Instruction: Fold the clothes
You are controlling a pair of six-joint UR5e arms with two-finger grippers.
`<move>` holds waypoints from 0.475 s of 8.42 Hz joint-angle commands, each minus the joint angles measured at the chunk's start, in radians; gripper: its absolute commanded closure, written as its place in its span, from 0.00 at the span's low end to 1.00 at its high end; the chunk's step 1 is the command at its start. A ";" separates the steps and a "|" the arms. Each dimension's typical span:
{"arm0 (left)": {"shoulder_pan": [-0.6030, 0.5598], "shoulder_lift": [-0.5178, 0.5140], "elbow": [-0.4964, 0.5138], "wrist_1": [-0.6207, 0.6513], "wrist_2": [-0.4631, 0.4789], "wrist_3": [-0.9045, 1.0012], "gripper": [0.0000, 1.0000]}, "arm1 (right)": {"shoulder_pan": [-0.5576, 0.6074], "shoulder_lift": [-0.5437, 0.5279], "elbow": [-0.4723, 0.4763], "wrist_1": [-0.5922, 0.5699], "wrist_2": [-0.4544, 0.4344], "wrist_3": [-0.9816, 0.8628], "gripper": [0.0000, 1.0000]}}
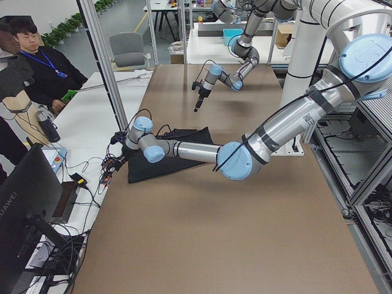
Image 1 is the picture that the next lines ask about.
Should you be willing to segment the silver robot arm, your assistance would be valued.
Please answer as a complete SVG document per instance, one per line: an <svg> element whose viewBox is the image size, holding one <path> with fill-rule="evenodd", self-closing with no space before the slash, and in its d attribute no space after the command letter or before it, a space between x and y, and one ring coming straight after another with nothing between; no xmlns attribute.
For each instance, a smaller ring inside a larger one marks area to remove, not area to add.
<svg viewBox="0 0 392 294"><path fill-rule="evenodd" d="M195 80L192 84L193 90L199 88L199 97L194 111L198 111L202 106L203 100L209 96L218 80L228 86L232 91L242 90L244 78L252 69L258 66L260 61L257 49L252 46L252 39L265 15L272 12L276 20L287 21L295 15L297 9L298 5L294 1L252 1L251 13L245 29L232 44L232 53L241 58L244 63L233 74L226 72L219 64L211 64L206 77L200 81Z"/></svg>
<svg viewBox="0 0 392 294"><path fill-rule="evenodd" d="M254 1L246 28L232 45L232 51L244 64L234 74L212 64L202 81L192 85L199 93L200 108L217 81L238 91L243 79L257 66L259 55L252 38L267 13L279 21L291 19L301 10L295 47L289 67L294 68L306 46L301 38L307 28L318 26L326 31L339 57L324 71L316 84L304 94L283 105L241 141L225 145L188 143L158 138L152 132L151 119L140 116L122 139L120 165L141 152L150 163L167 156L213 163L215 171L232 180L242 180L257 173L271 159L272 153L344 102L383 97L385 83L391 76L391 9L374 1Z"/></svg>

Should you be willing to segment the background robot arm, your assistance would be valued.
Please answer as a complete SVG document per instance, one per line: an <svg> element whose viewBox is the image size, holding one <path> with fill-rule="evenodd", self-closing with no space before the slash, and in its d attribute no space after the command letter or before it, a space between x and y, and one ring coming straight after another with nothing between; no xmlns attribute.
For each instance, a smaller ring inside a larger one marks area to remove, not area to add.
<svg viewBox="0 0 392 294"><path fill-rule="evenodd" d="M238 12L238 1L214 0L211 9L215 16L223 23L237 24L244 21Z"/></svg>

